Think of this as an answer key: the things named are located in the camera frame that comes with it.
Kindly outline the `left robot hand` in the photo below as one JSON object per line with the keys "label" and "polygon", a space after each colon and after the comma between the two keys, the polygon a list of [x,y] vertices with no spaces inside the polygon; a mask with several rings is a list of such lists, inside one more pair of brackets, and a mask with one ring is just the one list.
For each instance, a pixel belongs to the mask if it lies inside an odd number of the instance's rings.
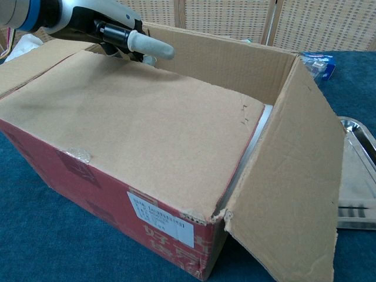
{"label": "left robot hand", "polygon": [[137,12],[116,1],[59,1],[59,17],[45,28],[51,37],[98,44],[108,56],[130,54],[143,62],[145,56],[171,60],[174,47],[143,31]]}

